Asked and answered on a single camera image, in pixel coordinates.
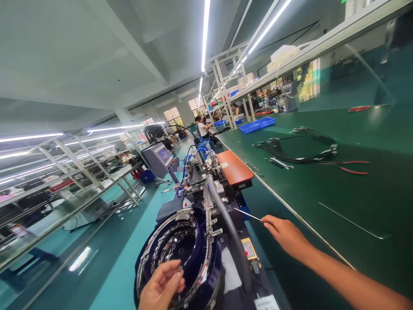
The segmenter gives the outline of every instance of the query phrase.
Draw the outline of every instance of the green conveyor belt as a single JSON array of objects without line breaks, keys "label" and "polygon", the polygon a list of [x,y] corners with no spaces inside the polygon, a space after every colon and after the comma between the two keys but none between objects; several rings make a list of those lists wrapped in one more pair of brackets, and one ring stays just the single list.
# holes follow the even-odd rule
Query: green conveyor belt
[{"label": "green conveyor belt", "polygon": [[[226,148],[260,171],[261,182],[278,196],[261,204],[247,198],[251,213],[286,217],[287,210],[292,215],[285,206],[282,211],[274,207],[280,205],[276,199],[283,200],[354,268],[413,298],[413,108],[386,105],[351,114],[347,109],[337,109],[273,117],[275,125],[247,135],[239,129],[218,135]],[[370,161],[370,165],[349,167],[368,171],[369,175],[353,175],[323,164],[294,164],[293,170],[280,169],[264,160],[269,157],[267,151],[252,147],[272,137],[293,136],[290,131],[300,126],[337,139],[336,161]],[[294,156],[326,149],[307,137],[283,140],[282,146],[285,153]],[[374,238],[319,202],[385,238]]]}]

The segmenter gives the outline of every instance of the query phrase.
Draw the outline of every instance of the orange cover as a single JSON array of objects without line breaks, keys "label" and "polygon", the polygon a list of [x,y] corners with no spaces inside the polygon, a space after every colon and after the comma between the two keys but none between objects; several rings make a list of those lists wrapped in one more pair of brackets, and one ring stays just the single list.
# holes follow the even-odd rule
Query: orange cover
[{"label": "orange cover", "polygon": [[236,185],[254,177],[253,172],[232,151],[219,153],[217,158],[229,185]]}]

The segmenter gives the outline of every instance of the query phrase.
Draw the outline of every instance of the blue plastic tray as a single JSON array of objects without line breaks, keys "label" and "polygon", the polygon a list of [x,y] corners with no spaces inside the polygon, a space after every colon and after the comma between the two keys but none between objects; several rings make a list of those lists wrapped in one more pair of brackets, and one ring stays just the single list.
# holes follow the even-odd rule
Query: blue plastic tray
[{"label": "blue plastic tray", "polygon": [[222,126],[222,125],[224,125],[225,123],[226,123],[225,120],[219,120],[219,121],[215,122],[215,126],[216,126],[216,127]]},{"label": "blue plastic tray", "polygon": [[240,127],[243,134],[251,133],[253,131],[260,130],[262,128],[275,124],[275,118],[262,118],[250,124]]}]

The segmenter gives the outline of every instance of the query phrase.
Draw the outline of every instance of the white ceiling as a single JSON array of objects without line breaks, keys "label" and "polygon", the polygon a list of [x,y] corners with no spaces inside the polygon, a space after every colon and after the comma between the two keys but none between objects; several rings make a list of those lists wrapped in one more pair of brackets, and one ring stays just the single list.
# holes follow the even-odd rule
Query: white ceiling
[{"label": "white ceiling", "polygon": [[[211,1],[207,59],[228,48],[247,2]],[[339,0],[293,0],[283,27],[261,44],[327,15],[332,2]],[[253,0],[235,44],[252,36],[271,3]],[[198,78],[203,6],[203,0],[3,0],[0,136],[88,127]]]}]

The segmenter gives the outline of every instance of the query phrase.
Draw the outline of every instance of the wrench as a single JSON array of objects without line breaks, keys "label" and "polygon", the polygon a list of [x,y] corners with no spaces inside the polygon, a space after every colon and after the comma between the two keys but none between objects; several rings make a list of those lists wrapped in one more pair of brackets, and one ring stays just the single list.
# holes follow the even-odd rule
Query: wrench
[{"label": "wrench", "polygon": [[265,159],[281,168],[286,168],[287,170],[294,169],[294,166],[286,165],[285,163],[276,159],[275,157],[271,157],[270,159],[268,158],[265,158]]}]

